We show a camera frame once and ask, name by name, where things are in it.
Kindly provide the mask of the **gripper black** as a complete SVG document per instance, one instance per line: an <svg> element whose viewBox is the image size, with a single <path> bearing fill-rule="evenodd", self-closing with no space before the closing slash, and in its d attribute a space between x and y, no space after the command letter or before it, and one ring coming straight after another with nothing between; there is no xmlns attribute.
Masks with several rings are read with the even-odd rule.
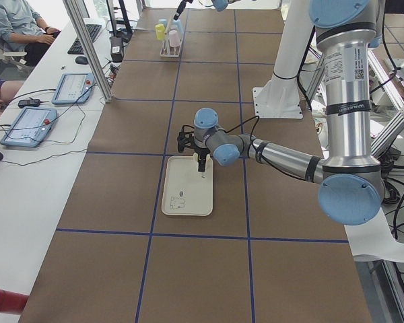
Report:
<svg viewBox="0 0 404 323"><path fill-rule="evenodd" d="M199 156L197 157L198 172L204 173L206 168L206 157L203 157L201 155L207 155L209 153L209 149L206 148L206 146L201 141L195 138L195 132L193 135L192 150L195 153L199 154Z"/></svg>

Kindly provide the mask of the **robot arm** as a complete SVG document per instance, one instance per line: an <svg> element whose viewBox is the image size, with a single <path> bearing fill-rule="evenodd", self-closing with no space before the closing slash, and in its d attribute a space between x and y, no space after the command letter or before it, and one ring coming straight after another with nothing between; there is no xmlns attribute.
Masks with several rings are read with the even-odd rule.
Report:
<svg viewBox="0 0 404 323"><path fill-rule="evenodd" d="M332 220L361 225L373 219L384 198L380 163L370 146L368 47L382 32L384 1L311 1L317 48L325 57L329 156L322 159L256 138L234 135L215 110L197 111L178 150L192 149L199 170L212 157L222 166L239 157L267 164L286 176L319 184L318 203Z"/></svg>
<svg viewBox="0 0 404 323"><path fill-rule="evenodd" d="M227 6L229 6L229 4L233 4L235 3L235 0L211 0L209 1L208 5L205 5L204 3L202 3L200 1L200 3L204 6L204 7L214 7L216 11L223 11L227 8ZM175 13L172 15L172 19L173 20L178 20L181 16L181 14L183 13L183 11L185 10L187 4L193 3L193 0L182 0L178 6L178 8L176 9Z"/></svg>

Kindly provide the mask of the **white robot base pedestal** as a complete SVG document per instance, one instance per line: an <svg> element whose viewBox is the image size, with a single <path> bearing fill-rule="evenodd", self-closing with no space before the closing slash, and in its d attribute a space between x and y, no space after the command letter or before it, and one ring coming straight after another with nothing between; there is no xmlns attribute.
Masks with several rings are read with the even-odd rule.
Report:
<svg viewBox="0 0 404 323"><path fill-rule="evenodd" d="M255 114L260 118L303 118L298 74L314 35L309 12L309 0L290 3L272 77L264 87L252 89Z"/></svg>

